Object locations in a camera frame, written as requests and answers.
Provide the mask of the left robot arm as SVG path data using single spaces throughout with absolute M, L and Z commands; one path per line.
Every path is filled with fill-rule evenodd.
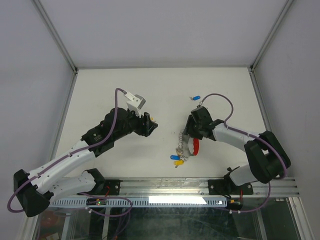
M 117 140 L 131 133 L 148 137 L 157 127 L 147 112 L 137 116 L 133 110 L 113 108 L 60 157 L 29 172 L 20 169 L 14 173 L 13 191 L 22 206 L 21 211 L 30 218 L 44 212 L 54 201 L 70 195 L 102 193 L 105 179 L 96 168 L 70 179 L 65 176 L 113 148 Z

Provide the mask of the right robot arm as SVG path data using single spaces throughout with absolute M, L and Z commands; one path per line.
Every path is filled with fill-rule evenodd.
M 228 126 L 224 120 L 213 120 L 209 111 L 201 106 L 191 111 L 182 132 L 182 141 L 190 155 L 197 155 L 196 146 L 202 139 L 231 145 L 246 154 L 248 163 L 228 168 L 221 183 L 214 190 L 221 195 L 234 194 L 243 185 L 283 179 L 291 161 L 273 132 L 266 130 L 255 135 Z

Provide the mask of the red handle keyring holder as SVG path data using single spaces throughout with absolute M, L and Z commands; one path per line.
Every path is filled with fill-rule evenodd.
M 176 148 L 176 153 L 184 161 L 197 155 L 195 152 L 194 140 L 195 138 L 185 135 L 183 130 L 178 134 L 178 147 Z

